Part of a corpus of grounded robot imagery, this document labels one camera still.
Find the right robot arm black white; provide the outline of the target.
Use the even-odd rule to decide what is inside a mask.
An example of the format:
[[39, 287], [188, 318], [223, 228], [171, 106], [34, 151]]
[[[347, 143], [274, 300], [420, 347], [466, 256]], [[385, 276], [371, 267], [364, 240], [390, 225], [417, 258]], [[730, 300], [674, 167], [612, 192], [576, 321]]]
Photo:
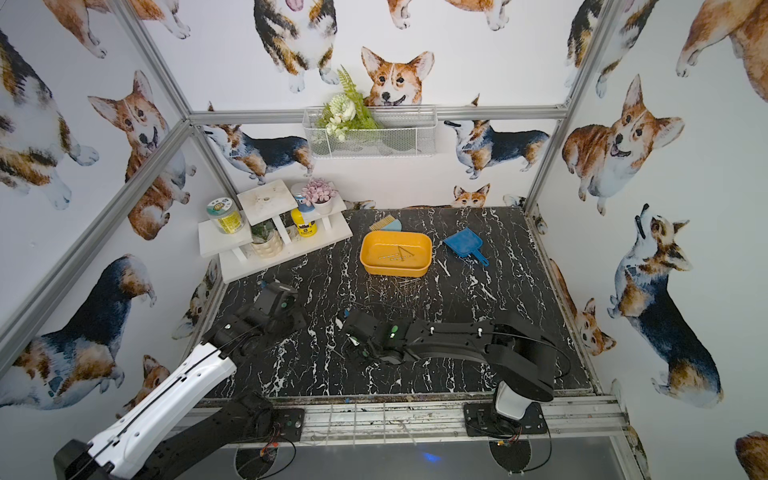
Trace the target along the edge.
[[343, 312], [341, 332], [360, 358], [379, 363], [448, 358], [488, 365], [499, 380], [496, 411], [511, 420], [522, 419], [534, 402], [554, 399], [557, 360], [568, 359], [551, 336], [516, 314], [452, 323], [380, 320], [351, 309]]

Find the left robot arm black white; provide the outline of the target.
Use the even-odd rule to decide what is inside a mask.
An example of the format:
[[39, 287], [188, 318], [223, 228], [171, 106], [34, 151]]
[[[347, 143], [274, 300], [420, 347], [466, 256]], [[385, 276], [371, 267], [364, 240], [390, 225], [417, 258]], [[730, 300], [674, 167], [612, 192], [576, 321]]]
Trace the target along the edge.
[[124, 417], [90, 441], [71, 440], [54, 456], [59, 479], [174, 479], [242, 437], [276, 437], [273, 404], [242, 392], [184, 431], [172, 429], [214, 387], [258, 354], [304, 328], [299, 292], [262, 282], [254, 302], [215, 321], [182, 364]]

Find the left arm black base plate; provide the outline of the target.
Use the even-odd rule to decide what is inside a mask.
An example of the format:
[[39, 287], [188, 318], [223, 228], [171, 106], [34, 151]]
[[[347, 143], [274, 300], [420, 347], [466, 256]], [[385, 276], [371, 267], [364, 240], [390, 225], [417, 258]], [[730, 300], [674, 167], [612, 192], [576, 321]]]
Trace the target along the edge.
[[246, 424], [240, 443], [266, 443], [287, 439], [301, 439], [306, 410], [301, 408], [262, 409]]

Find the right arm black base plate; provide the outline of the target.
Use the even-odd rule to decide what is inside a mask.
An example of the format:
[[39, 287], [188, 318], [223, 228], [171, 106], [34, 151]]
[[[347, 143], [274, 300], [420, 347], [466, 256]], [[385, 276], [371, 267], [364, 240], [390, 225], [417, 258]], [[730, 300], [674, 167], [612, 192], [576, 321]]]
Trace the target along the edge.
[[538, 403], [530, 404], [520, 420], [499, 414], [489, 402], [466, 403], [462, 413], [465, 430], [470, 437], [504, 440], [548, 432], [542, 408]]

